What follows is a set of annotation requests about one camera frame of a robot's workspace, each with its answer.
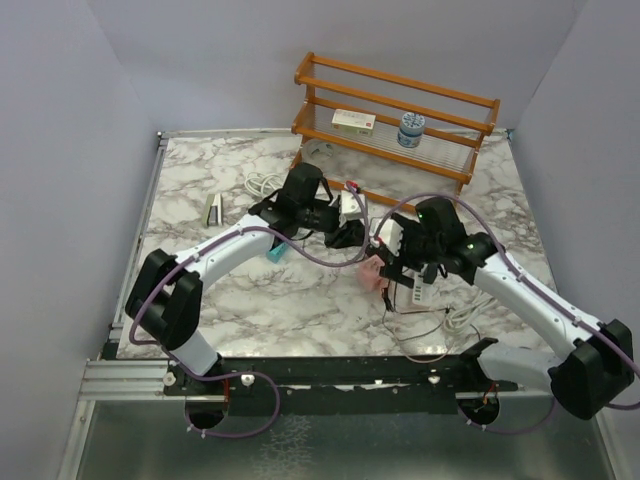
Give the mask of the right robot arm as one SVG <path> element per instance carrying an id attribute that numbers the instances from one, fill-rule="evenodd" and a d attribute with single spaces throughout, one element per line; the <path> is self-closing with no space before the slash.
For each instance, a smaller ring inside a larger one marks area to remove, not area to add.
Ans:
<path id="1" fill-rule="evenodd" d="M 461 383 L 472 391 L 494 380 L 545 390 L 582 420 L 603 408 L 618 409 L 615 398 L 639 376 L 631 330 L 580 310 L 531 276 L 488 226 L 468 234 L 452 196 L 422 193 L 412 199 L 417 219 L 402 237 L 405 265 L 429 265 L 461 278 L 516 314 L 551 349 L 519 353 L 494 342 L 460 365 Z"/>

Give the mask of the pink cube socket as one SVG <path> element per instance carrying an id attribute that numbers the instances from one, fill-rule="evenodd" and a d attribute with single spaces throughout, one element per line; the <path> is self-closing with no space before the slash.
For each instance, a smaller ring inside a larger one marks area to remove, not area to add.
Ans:
<path id="1" fill-rule="evenodd" d="M 359 263 L 356 278 L 367 292 L 381 292 L 389 285 L 389 280 L 381 276 L 384 261 L 377 255 L 370 256 Z"/>

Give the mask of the teal power strip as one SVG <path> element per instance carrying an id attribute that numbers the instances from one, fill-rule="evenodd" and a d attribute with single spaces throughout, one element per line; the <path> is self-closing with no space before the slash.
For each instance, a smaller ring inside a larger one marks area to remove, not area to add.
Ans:
<path id="1" fill-rule="evenodd" d="M 272 262 L 274 264 L 277 264 L 277 263 L 279 263 L 281 261 L 281 259 L 286 254 L 288 249 L 289 249 L 289 245 L 287 243 L 281 243 L 278 246 L 273 247 L 272 249 L 270 249 L 266 253 L 266 258 L 270 262 Z"/>

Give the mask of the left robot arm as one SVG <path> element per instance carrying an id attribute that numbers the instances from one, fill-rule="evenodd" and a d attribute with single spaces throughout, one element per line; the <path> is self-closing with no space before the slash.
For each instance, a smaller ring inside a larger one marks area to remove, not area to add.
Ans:
<path id="1" fill-rule="evenodd" d="M 293 245 L 299 231 L 322 233 L 330 249 L 359 248 L 377 254 L 400 250 L 401 229 L 392 220 L 371 220 L 367 200 L 353 183 L 338 196 L 322 171 L 300 163 L 282 186 L 254 204 L 223 233 L 177 254 L 156 249 L 147 255 L 125 304 L 134 329 L 143 329 L 187 370 L 186 382 L 206 395 L 220 385 L 221 356 L 198 329 L 202 296 L 246 261 L 282 243 Z"/>

